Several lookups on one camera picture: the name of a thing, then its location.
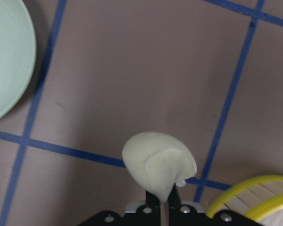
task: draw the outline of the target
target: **silver bolt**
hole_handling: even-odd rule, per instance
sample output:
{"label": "silver bolt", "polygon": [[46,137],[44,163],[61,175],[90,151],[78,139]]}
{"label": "silver bolt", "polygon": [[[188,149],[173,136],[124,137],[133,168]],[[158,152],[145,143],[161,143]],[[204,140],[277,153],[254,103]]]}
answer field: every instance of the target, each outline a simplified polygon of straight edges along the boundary
{"label": "silver bolt", "polygon": [[146,207],[142,210],[144,213],[149,214],[152,212],[152,209],[150,207]]}
{"label": "silver bolt", "polygon": [[231,215],[227,214],[227,213],[223,213],[220,215],[220,218],[222,220],[224,220],[225,222],[231,222],[232,221],[232,217]]}
{"label": "silver bolt", "polygon": [[114,221],[114,217],[112,217],[111,215],[109,215],[108,217],[105,217],[104,221],[106,223],[111,223]]}
{"label": "silver bolt", "polygon": [[190,213],[190,211],[191,211],[191,209],[188,207],[188,206],[182,206],[181,208],[180,208],[180,211],[182,212],[182,213]]}

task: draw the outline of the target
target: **round plate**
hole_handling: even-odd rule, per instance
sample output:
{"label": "round plate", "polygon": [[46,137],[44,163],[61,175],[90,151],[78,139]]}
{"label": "round plate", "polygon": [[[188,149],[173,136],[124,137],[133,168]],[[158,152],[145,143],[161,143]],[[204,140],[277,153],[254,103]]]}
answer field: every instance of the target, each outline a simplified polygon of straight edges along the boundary
{"label": "round plate", "polygon": [[36,58],[33,23],[21,0],[0,0],[0,117],[23,95]]}

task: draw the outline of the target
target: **yellow basket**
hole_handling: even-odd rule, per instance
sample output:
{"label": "yellow basket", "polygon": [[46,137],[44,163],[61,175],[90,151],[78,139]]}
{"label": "yellow basket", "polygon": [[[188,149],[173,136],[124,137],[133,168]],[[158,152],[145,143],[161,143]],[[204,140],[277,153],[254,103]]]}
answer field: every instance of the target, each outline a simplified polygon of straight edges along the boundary
{"label": "yellow basket", "polygon": [[260,176],[233,186],[206,214],[212,218],[220,210],[233,210],[265,225],[283,226],[283,176]]}

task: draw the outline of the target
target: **metal screw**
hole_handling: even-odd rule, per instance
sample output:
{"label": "metal screw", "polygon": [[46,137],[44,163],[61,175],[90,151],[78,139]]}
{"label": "metal screw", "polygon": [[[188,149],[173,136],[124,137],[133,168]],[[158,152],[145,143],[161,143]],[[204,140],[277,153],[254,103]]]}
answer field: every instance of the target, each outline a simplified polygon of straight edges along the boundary
{"label": "metal screw", "polygon": [[149,214],[152,212],[152,209],[150,207],[146,207],[142,210],[144,213]]}
{"label": "metal screw", "polygon": [[220,218],[222,220],[224,220],[225,222],[231,222],[232,221],[232,217],[231,215],[227,214],[227,213],[223,213],[220,215]]}
{"label": "metal screw", "polygon": [[181,211],[182,213],[187,214],[187,213],[190,213],[191,209],[190,209],[188,206],[182,206],[182,207],[180,208],[180,211]]}
{"label": "metal screw", "polygon": [[111,223],[111,222],[114,221],[114,217],[112,217],[112,216],[109,214],[108,217],[105,217],[104,221],[105,221],[106,223]]}

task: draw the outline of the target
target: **light green plate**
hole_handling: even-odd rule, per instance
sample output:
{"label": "light green plate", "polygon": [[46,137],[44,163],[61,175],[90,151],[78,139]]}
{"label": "light green plate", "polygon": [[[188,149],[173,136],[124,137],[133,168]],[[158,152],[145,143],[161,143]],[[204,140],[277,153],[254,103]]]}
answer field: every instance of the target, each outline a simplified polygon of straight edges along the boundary
{"label": "light green plate", "polygon": [[0,117],[23,95],[36,58],[33,23],[21,0],[0,0]]}

